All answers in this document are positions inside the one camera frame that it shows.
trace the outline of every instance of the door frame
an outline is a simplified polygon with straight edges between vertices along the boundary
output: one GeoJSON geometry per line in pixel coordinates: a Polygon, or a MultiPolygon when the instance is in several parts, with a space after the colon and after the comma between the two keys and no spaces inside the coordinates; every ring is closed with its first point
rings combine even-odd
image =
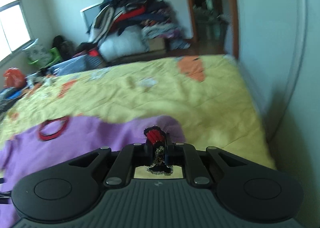
{"type": "MultiPolygon", "coordinates": [[[[192,30],[193,30],[193,37],[191,39],[191,42],[196,43],[199,41],[199,36],[197,32],[197,27],[196,27],[195,15],[192,8],[193,5],[194,5],[193,0],[188,0],[188,6],[189,6],[189,12],[190,12],[191,24],[192,24],[192,30]]],[[[238,18],[237,0],[229,0],[229,6],[230,6],[230,12],[232,16],[231,27],[233,32],[233,40],[232,40],[233,56],[236,59],[239,59],[239,18],[238,18]]]]}

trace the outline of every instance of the purple fabric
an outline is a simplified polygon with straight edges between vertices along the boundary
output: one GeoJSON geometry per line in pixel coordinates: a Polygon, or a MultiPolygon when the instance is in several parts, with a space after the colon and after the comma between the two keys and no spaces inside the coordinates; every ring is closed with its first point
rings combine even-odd
{"type": "MultiPolygon", "coordinates": [[[[66,130],[56,139],[42,142],[38,138],[39,126],[34,126],[8,140],[0,151],[0,169],[5,170],[5,182],[1,191],[11,191],[24,176],[73,159],[102,146],[113,151],[125,145],[145,143],[143,131],[152,126],[170,133],[173,142],[184,142],[185,137],[179,123],[169,116],[134,119],[123,124],[110,124],[99,118],[71,117],[66,130]]],[[[47,125],[43,134],[55,133],[61,122],[47,125]]],[[[0,205],[0,228],[15,224],[19,217],[12,204],[0,205]]]]}

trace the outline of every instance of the red plastic bag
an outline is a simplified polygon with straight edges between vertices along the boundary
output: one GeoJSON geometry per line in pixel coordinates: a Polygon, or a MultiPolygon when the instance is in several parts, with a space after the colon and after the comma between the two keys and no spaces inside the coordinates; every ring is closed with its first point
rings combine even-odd
{"type": "Polygon", "coordinates": [[[3,76],[4,88],[16,87],[20,89],[27,84],[26,76],[18,68],[9,68],[3,76]]]}

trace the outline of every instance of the bed sheet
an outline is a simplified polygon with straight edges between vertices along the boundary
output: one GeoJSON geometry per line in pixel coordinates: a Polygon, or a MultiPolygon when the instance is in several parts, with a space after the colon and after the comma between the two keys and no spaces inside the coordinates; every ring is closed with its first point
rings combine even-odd
{"type": "Polygon", "coordinates": [[[0,149],[12,135],[65,115],[98,116],[112,123],[170,115],[180,122],[187,142],[196,149],[217,146],[275,168],[238,68],[221,55],[201,60],[203,82],[181,74],[175,58],[114,66],[103,75],[93,70],[59,77],[8,111],[0,124],[0,149]],[[100,78],[92,79],[93,74],[100,78]],[[70,81],[74,83],[69,90],[59,96],[62,85],[70,81]]]}

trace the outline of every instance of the green chair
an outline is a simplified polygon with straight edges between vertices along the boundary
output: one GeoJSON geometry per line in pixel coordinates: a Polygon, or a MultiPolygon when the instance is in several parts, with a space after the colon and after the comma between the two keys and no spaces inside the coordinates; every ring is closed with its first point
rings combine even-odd
{"type": "Polygon", "coordinates": [[[61,55],[59,53],[58,48],[54,47],[54,48],[50,49],[49,53],[52,54],[53,60],[49,64],[45,65],[44,67],[39,65],[39,60],[31,61],[29,57],[28,57],[28,64],[29,65],[34,65],[34,66],[36,66],[37,68],[40,69],[40,68],[51,67],[51,66],[53,66],[53,65],[55,65],[55,64],[57,64],[59,62],[62,62],[62,57],[61,57],[61,55]]]}

